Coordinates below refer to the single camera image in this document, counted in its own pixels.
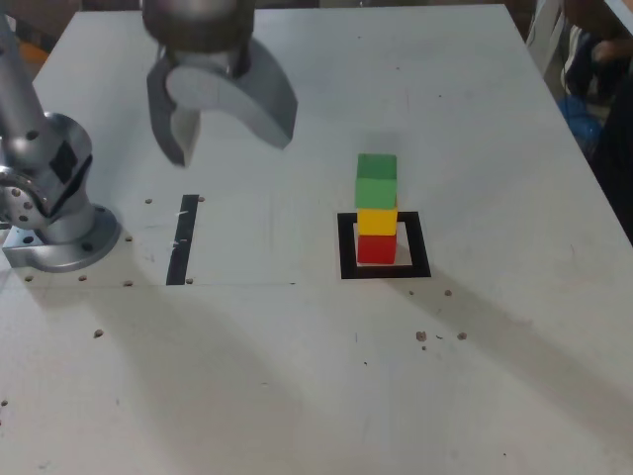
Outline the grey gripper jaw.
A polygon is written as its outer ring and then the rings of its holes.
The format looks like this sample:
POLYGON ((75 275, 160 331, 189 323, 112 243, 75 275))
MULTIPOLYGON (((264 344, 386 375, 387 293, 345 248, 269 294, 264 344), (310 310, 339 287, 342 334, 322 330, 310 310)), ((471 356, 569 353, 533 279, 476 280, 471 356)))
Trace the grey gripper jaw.
POLYGON ((284 149, 292 141, 298 99, 281 64, 259 40, 223 53, 179 53, 166 90, 192 112, 221 111, 284 149))
POLYGON ((170 60, 158 60, 146 77, 149 117, 154 138, 177 167, 190 165, 200 131, 201 114, 176 104, 167 91, 170 60))

